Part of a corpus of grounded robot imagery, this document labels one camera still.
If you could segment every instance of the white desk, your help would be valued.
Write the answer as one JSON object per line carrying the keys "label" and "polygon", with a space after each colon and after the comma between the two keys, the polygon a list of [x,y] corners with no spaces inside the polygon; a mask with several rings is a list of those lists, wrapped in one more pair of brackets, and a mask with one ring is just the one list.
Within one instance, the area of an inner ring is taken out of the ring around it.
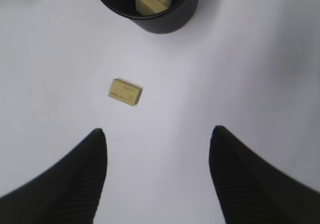
{"label": "white desk", "polygon": [[[0,0],[0,18],[0,196],[101,127],[96,224],[223,224],[215,125],[320,191],[320,0],[200,0],[167,35],[100,0]],[[107,96],[118,77],[137,107]]]}

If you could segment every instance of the yellow eraser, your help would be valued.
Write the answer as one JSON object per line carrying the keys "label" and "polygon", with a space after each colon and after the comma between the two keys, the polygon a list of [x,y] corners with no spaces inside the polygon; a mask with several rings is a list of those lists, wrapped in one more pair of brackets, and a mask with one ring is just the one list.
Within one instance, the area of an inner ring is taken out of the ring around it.
{"label": "yellow eraser", "polygon": [[114,79],[109,91],[109,97],[134,106],[138,103],[142,89],[120,79]]}
{"label": "yellow eraser", "polygon": [[159,0],[135,0],[135,8],[143,16],[158,14],[168,9]]}

